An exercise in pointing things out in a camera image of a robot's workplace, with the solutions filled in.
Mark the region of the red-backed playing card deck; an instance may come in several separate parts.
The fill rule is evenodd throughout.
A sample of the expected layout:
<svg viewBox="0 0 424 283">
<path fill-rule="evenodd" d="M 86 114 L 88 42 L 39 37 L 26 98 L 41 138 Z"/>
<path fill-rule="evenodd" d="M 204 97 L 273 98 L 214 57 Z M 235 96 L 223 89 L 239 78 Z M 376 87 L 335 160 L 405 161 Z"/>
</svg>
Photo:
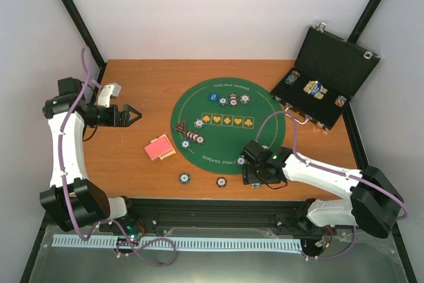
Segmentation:
<svg viewBox="0 0 424 283">
<path fill-rule="evenodd" d="M 151 160 L 155 160 L 173 152 L 173 146 L 168 137 L 166 135 L 162 135 L 151 141 L 150 144 L 145 146 L 144 150 Z"/>
</svg>

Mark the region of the black red poker chip stack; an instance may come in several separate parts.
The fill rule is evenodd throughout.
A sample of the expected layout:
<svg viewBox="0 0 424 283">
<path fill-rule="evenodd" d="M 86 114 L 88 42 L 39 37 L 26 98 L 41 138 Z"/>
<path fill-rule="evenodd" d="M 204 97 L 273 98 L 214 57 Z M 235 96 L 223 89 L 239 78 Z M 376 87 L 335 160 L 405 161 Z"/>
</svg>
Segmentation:
<svg viewBox="0 0 424 283">
<path fill-rule="evenodd" d="M 228 183 L 228 181 L 224 177 L 217 178 L 217 180 L 216 180 L 216 185 L 219 188 L 224 188 L 227 185 L 227 183 Z"/>
</svg>

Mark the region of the light blue chip top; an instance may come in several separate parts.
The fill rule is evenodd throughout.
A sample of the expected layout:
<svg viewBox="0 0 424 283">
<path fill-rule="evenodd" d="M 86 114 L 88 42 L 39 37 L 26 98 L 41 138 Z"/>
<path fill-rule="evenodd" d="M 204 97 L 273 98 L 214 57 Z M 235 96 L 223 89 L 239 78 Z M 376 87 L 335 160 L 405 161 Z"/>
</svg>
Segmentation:
<svg viewBox="0 0 424 283">
<path fill-rule="evenodd" d="M 250 96 L 249 95 L 244 94 L 244 95 L 241 95 L 240 96 L 240 102 L 241 103 L 246 104 L 249 101 L 250 101 Z"/>
</svg>

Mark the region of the spread black red chips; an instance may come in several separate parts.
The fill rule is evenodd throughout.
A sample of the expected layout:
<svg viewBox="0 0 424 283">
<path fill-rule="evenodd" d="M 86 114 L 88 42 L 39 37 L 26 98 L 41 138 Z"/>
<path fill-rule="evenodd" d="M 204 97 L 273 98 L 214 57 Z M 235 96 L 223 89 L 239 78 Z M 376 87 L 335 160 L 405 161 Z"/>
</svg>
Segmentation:
<svg viewBox="0 0 424 283">
<path fill-rule="evenodd" d="M 197 144 L 203 144 L 205 142 L 205 138 L 195 131 L 188 131 L 185 135 L 189 140 Z"/>
</svg>

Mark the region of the black red chip top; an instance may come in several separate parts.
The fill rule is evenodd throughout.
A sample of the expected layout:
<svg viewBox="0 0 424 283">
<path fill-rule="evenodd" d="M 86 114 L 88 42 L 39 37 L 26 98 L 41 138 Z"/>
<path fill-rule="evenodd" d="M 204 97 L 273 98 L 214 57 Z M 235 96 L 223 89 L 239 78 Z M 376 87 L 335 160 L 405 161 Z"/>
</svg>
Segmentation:
<svg viewBox="0 0 424 283">
<path fill-rule="evenodd" d="M 231 107 L 236 107 L 239 104 L 238 95 L 235 93 L 231 93 L 229 95 L 229 105 Z"/>
</svg>

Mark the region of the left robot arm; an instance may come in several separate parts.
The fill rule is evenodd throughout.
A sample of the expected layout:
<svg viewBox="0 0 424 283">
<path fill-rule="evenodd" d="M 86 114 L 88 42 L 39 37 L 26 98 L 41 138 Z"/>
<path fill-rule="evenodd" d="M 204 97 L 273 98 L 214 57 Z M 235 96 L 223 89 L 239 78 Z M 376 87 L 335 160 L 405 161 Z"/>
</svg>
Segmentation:
<svg viewBox="0 0 424 283">
<path fill-rule="evenodd" d="M 86 102 L 82 81 L 75 78 L 58 80 L 58 96 L 42 108 L 52 134 L 54 151 L 49 189 L 40 193 L 40 204 L 63 231 L 114 219 L 122 231 L 132 231 L 138 223 L 129 198 L 110 198 L 89 180 L 83 155 L 83 133 L 86 127 L 129 127 L 142 115 L 130 105 L 120 110 L 111 99 L 119 96 L 121 87 L 104 86 L 96 105 Z"/>
</svg>

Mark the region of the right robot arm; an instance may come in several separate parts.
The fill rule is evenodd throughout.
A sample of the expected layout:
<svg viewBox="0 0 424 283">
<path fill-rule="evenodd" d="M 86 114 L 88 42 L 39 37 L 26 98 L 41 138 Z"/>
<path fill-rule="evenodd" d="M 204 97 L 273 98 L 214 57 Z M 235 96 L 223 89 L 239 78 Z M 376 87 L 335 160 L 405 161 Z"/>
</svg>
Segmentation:
<svg viewBox="0 0 424 283">
<path fill-rule="evenodd" d="M 249 141 L 237 159 L 245 184 L 298 182 L 336 195 L 336 200 L 311 199 L 305 218 L 316 227 L 357 226 L 385 239 L 402 211 L 403 198 L 376 167 L 341 168 L 312 160 L 284 146 L 271 151 Z"/>
</svg>

